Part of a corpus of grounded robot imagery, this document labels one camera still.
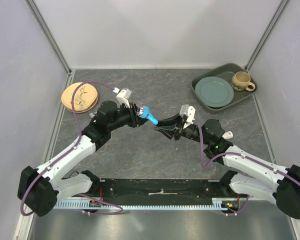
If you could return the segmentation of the white pvc elbow right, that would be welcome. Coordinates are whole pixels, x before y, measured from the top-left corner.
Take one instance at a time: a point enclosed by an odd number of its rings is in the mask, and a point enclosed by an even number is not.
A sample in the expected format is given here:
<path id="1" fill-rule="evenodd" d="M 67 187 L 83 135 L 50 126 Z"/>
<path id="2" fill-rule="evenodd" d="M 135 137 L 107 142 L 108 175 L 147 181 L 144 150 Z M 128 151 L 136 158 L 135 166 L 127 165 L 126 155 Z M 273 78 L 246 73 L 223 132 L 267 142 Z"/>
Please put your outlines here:
<path id="1" fill-rule="evenodd" d="M 230 140 L 234 137 L 233 133 L 231 131 L 227 131 L 225 132 L 222 137 L 225 139 L 225 140 Z"/>

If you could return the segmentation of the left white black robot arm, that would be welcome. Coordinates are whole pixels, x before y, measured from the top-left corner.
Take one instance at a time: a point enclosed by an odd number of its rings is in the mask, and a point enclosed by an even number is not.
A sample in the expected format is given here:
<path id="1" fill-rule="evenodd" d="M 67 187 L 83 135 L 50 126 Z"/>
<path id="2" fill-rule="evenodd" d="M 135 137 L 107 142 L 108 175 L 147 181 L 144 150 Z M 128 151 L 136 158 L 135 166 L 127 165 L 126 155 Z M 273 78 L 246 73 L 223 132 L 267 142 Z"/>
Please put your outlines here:
<path id="1" fill-rule="evenodd" d="M 27 166 L 20 176 L 17 197 L 21 200 L 23 216 L 31 214 L 45 216 L 54 206 L 67 198 L 79 194 L 96 196 L 100 191 L 99 178 L 88 170 L 75 177 L 64 176 L 86 157 L 99 150 L 111 139 L 111 133 L 124 126 L 137 128 L 147 121 L 150 110 L 130 103 L 117 105 L 104 101 L 90 123 L 79 132 L 79 136 L 63 151 L 48 162 L 32 168 Z"/>

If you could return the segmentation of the blue water faucet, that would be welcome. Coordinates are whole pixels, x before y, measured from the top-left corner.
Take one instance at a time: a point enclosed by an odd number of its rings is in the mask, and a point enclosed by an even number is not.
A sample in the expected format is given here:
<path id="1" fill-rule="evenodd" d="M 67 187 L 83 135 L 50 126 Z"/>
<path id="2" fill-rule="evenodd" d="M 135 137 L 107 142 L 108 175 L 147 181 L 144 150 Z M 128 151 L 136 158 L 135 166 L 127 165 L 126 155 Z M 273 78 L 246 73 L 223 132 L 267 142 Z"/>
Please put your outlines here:
<path id="1" fill-rule="evenodd" d="M 156 119 L 150 111 L 150 108 L 147 106 L 141 106 L 137 110 L 137 115 L 142 118 L 150 121 L 153 125 L 157 126 L 159 120 Z"/>

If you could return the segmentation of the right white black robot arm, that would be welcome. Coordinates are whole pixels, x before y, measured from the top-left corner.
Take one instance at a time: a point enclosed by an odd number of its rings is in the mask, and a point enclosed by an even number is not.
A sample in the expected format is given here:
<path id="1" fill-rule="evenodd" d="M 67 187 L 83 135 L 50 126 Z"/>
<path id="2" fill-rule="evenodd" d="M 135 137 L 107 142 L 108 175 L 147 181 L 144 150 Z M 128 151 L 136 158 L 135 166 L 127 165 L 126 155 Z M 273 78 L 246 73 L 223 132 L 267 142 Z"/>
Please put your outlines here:
<path id="1" fill-rule="evenodd" d="M 233 168 L 220 180 L 219 191 L 223 196 L 236 193 L 261 198 L 287 216 L 300 220 L 299 166 L 277 165 L 240 149 L 224 138 L 225 130 L 217 119 L 198 125 L 177 114 L 158 121 L 154 129 L 171 140 L 184 137 L 199 142 L 203 168 L 211 163 Z"/>

